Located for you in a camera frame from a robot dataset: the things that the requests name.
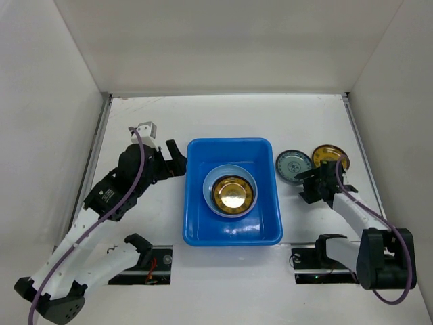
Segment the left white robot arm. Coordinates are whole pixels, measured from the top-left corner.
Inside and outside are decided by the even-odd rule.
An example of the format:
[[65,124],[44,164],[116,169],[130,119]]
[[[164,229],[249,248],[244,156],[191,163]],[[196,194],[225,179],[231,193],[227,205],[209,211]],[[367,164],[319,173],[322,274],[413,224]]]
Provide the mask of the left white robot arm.
[[164,159],[159,147],[141,143],[128,146],[117,167],[89,192],[76,221],[46,264],[34,275],[17,280],[14,290],[31,303],[29,324],[36,313],[54,324],[69,323],[83,308],[91,289],[107,284],[126,269],[151,263],[152,244],[134,233],[100,262],[83,267],[99,242],[150,185],[186,173],[187,159],[175,140],[166,141],[166,145],[170,160]]

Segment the light blue plastic plate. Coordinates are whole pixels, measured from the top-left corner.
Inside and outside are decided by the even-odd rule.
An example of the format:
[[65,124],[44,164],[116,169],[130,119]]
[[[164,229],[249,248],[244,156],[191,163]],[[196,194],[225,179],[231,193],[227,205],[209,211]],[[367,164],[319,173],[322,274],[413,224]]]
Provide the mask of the light blue plastic plate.
[[253,176],[238,165],[215,167],[204,178],[202,193],[209,209],[219,217],[245,217],[258,200],[258,186]]

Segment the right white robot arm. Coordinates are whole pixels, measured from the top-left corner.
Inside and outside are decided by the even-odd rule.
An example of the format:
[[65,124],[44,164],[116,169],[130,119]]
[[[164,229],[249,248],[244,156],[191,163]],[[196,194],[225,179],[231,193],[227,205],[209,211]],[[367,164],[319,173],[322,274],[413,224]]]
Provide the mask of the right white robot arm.
[[417,284],[413,235],[391,225],[365,205],[358,190],[344,183],[344,168],[337,161],[299,173],[302,199],[327,203],[358,236],[351,242],[342,234],[322,234],[315,242],[313,258],[321,267],[335,263],[354,272],[365,290],[411,290]]

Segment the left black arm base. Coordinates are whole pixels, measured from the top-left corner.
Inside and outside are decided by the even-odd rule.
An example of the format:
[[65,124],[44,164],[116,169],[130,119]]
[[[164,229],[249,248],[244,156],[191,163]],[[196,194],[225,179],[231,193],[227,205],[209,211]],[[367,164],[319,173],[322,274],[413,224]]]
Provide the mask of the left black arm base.
[[140,258],[134,267],[122,271],[109,280],[112,286],[170,285],[173,264],[172,246],[154,246],[149,257]]

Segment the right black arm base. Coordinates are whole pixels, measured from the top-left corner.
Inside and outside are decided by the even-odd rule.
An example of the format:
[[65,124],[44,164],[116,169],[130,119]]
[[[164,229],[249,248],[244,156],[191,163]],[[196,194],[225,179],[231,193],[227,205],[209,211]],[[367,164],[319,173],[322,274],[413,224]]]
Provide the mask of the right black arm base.
[[320,235],[314,244],[295,244],[288,258],[296,284],[359,284],[355,273],[326,255],[326,242],[346,236]]

